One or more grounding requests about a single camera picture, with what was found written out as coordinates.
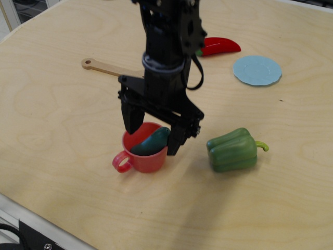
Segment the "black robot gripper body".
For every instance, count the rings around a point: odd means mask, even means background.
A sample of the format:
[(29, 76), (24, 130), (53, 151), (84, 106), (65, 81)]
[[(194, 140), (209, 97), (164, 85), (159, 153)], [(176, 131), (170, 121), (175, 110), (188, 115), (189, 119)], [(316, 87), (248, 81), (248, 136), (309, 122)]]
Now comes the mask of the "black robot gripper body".
[(170, 125), (181, 119), (192, 119), (192, 136), (196, 137), (200, 131), (199, 122), (204, 115), (186, 95), (187, 90), (197, 89), (187, 86), (188, 78), (189, 69), (176, 74), (146, 70), (143, 78), (121, 75), (118, 78), (121, 83), (119, 98), (121, 102), (140, 107), (145, 113)]

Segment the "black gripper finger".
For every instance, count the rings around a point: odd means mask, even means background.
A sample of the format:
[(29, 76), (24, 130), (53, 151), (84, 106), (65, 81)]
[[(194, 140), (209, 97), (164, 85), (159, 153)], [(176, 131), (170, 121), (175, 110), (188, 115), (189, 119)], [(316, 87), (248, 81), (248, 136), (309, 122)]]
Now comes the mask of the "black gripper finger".
[(192, 136), (193, 120), (181, 119), (176, 124), (171, 125), (171, 132), (168, 138), (168, 156), (175, 156), (179, 148), (185, 144), (186, 140)]
[(143, 124), (145, 112), (140, 107), (127, 102), (122, 102), (121, 111), (126, 131), (129, 134), (135, 133)]

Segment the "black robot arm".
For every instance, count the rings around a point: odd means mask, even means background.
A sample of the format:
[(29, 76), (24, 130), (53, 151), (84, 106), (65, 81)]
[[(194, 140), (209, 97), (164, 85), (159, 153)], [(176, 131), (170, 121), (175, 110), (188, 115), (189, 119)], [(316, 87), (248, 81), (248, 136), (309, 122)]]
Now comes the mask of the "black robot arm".
[(200, 131), (203, 112), (187, 97), (192, 64), (203, 48), (206, 31), (199, 1), (139, 1), (146, 33), (144, 76), (121, 75), (119, 99), (126, 131), (136, 132), (150, 114), (170, 125), (168, 155)]

